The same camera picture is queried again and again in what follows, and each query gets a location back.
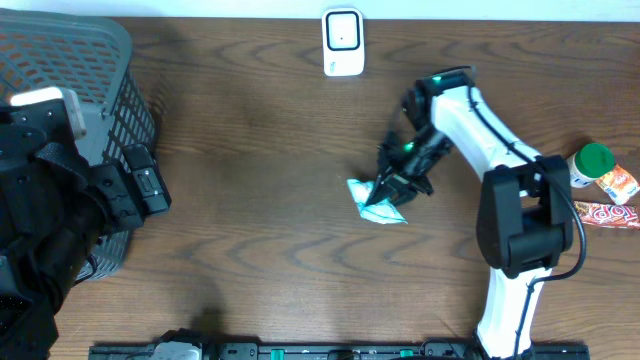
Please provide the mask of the green lid jar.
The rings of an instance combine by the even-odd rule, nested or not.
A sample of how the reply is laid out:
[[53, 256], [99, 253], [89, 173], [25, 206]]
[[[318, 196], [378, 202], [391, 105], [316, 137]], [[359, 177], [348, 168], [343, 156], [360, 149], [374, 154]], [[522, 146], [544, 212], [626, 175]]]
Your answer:
[[589, 143], [568, 159], [570, 185], [585, 188], [611, 171], [615, 158], [611, 150], [600, 143]]

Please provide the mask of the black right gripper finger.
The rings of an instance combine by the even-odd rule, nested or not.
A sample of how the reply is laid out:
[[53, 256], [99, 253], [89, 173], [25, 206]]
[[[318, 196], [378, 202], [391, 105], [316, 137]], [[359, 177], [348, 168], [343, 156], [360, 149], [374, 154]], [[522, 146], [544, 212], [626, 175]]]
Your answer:
[[418, 194], [419, 191], [410, 185], [397, 186], [390, 196], [390, 202], [394, 206], [401, 206], [413, 201]]
[[395, 187], [395, 173], [379, 173], [373, 188], [365, 202], [366, 206], [378, 204], [379, 202], [394, 197], [397, 193]]

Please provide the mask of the small orange tissue pack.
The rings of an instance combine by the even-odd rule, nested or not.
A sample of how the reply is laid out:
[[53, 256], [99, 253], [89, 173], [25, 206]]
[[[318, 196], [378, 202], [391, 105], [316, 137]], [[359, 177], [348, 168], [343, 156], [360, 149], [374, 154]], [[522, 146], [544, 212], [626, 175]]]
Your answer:
[[624, 168], [616, 164], [595, 183], [611, 198], [616, 205], [626, 204], [639, 192], [639, 183]]

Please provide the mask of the orange snack packet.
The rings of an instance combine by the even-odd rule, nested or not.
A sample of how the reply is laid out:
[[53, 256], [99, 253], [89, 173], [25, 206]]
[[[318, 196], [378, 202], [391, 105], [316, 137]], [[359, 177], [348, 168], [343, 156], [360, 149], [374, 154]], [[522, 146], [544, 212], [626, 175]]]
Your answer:
[[639, 229], [635, 206], [575, 201], [575, 208], [584, 224], [604, 227]]

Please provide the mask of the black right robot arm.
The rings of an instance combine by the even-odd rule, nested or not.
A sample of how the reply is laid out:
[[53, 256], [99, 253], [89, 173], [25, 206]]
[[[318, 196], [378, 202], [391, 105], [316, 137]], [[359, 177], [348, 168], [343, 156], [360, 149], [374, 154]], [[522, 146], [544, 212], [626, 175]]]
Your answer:
[[417, 80], [399, 109], [415, 135], [390, 128], [365, 203], [399, 206], [431, 195], [428, 172], [457, 149], [481, 183], [476, 240], [489, 266], [484, 312], [468, 359], [531, 359], [529, 331], [542, 286], [573, 242], [569, 170], [522, 142], [484, 101], [471, 66]]

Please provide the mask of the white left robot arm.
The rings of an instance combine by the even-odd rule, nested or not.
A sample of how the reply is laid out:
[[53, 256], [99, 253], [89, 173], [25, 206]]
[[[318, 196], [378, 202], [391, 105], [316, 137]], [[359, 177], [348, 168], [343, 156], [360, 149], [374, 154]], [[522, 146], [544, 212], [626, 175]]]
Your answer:
[[91, 165], [59, 104], [1, 110], [1, 356], [45, 359], [55, 316], [102, 236], [140, 228], [171, 197], [143, 143]]

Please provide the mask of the teal wet wipes pack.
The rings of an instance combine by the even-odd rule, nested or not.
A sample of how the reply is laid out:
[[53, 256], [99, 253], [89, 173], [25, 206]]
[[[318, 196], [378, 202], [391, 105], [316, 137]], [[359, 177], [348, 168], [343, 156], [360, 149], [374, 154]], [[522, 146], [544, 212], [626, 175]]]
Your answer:
[[363, 219], [383, 225], [407, 223], [406, 219], [388, 199], [384, 199], [374, 205], [365, 205], [372, 194], [373, 181], [361, 182], [357, 179], [348, 179], [347, 187], [356, 204], [359, 215]]

